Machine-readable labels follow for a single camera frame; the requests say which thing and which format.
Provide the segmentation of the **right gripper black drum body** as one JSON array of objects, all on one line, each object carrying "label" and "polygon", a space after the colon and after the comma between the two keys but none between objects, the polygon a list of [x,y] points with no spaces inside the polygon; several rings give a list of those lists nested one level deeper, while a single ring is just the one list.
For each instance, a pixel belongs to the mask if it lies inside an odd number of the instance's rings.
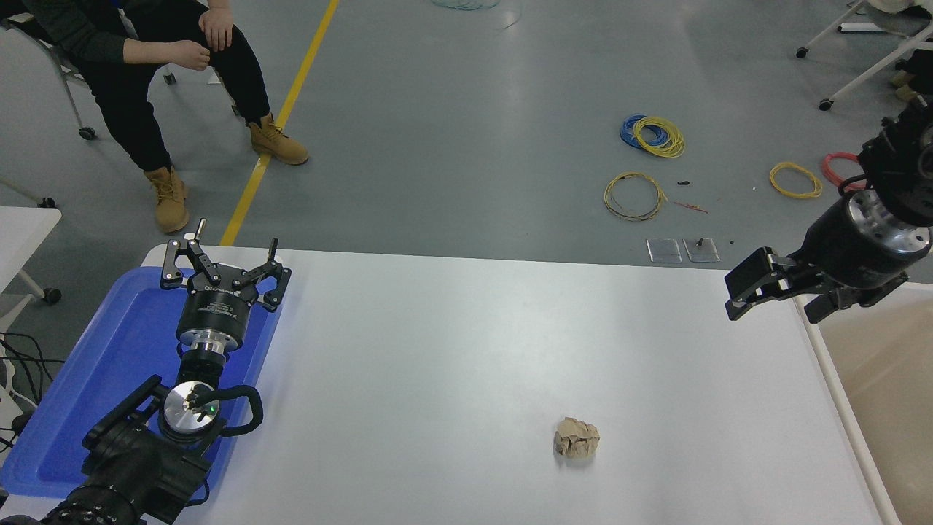
[{"label": "right gripper black drum body", "polygon": [[860,228],[849,206],[831,206],[807,230],[795,260],[840,285],[875,289],[912,265],[912,245]]}]

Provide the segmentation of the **person's left hand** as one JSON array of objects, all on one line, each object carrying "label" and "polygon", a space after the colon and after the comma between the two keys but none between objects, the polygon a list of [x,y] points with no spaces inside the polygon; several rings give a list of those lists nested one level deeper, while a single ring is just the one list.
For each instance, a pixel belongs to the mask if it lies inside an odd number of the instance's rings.
[{"label": "person's left hand", "polygon": [[226,50],[233,42],[234,19],[229,3],[210,1],[198,23],[210,50]]}]

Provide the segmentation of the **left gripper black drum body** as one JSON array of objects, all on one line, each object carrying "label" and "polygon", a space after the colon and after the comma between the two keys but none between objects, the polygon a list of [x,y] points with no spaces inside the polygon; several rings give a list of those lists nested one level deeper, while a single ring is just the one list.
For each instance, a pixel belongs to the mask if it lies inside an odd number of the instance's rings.
[{"label": "left gripper black drum body", "polygon": [[242,345],[246,337],[248,319],[253,303],[259,299],[256,283],[242,276],[236,281],[246,283],[243,289],[234,289],[230,280],[213,284],[206,273],[194,273],[187,280],[187,299],[178,322],[178,341],[193,345],[200,333],[221,333],[225,345]]}]

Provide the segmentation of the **person's right hand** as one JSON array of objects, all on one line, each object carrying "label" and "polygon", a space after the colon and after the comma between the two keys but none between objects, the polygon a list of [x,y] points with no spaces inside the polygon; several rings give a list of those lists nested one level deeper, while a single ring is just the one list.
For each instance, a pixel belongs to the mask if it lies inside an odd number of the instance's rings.
[{"label": "person's right hand", "polygon": [[166,44],[168,62],[194,71],[210,66],[211,51],[195,41],[182,40]]}]

